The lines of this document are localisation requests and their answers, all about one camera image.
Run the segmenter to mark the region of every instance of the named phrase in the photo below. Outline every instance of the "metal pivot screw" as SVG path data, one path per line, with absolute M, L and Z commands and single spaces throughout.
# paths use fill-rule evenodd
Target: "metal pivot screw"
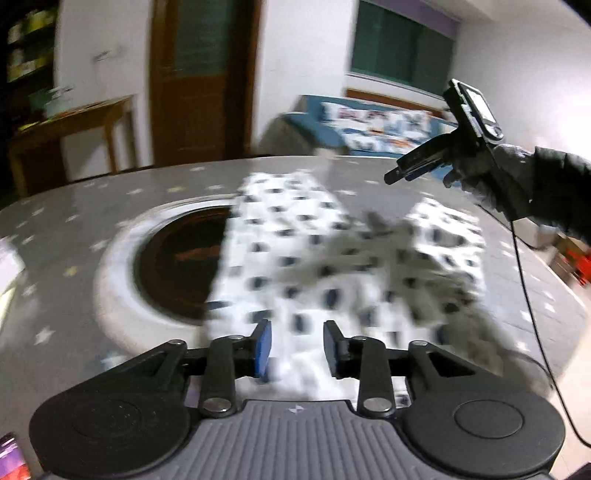
M 212 397 L 203 402 L 203 408 L 211 413 L 224 413 L 232 408 L 232 403 L 225 398 Z
M 365 400 L 363 406 L 369 411 L 383 413 L 392 408 L 392 402 L 382 397 L 374 397 Z

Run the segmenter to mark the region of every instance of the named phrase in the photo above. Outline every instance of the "tile floor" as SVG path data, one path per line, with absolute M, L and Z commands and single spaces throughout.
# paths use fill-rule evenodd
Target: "tile floor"
M 583 301 L 587 311 L 591 313 L 591 288 L 575 285 L 573 291 Z M 558 381 L 558 387 L 577 430 L 583 439 L 589 443 L 591 443 L 590 365 L 591 328 L 589 327 L 589 321 L 587 321 L 587 328 L 568 367 Z M 591 462 L 591 449 L 583 445 L 575 436 L 560 406 L 558 395 L 554 393 L 550 397 L 550 401 L 563 416 L 566 426 L 566 440 L 551 472 L 558 480 L 563 480 L 575 473 L 585 463 Z

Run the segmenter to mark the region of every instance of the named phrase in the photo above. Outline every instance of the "black glove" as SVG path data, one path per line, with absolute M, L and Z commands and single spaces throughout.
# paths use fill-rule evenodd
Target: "black glove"
M 453 170 L 443 179 L 449 188 L 460 181 L 462 190 L 472 193 L 484 206 L 505 214 L 509 220 L 531 215 L 534 159 L 531 153 L 513 145 L 498 145 L 475 157 L 452 149 L 449 163 Z

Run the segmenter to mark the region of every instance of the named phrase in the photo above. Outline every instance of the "wooden desk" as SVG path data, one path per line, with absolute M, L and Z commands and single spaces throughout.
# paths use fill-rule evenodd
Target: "wooden desk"
M 26 151 L 38 148 L 44 144 L 51 144 L 62 137 L 90 130 L 103 128 L 107 145 L 111 175 L 119 173 L 115 161 L 115 146 L 113 142 L 113 128 L 122 119 L 128 121 L 131 132 L 131 166 L 137 168 L 137 154 L 135 150 L 135 135 L 133 123 L 132 97 L 109 100 L 92 105 L 82 106 L 56 115 L 40 124 L 17 134 L 12 140 L 8 155 L 12 176 L 21 197 L 29 196 L 27 178 L 22 167 L 21 156 Z

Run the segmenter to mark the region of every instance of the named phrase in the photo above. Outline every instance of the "black jacket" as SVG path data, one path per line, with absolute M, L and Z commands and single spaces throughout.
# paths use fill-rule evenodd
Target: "black jacket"
M 533 217 L 569 236 L 591 241 L 591 163 L 537 147 L 533 165 Z

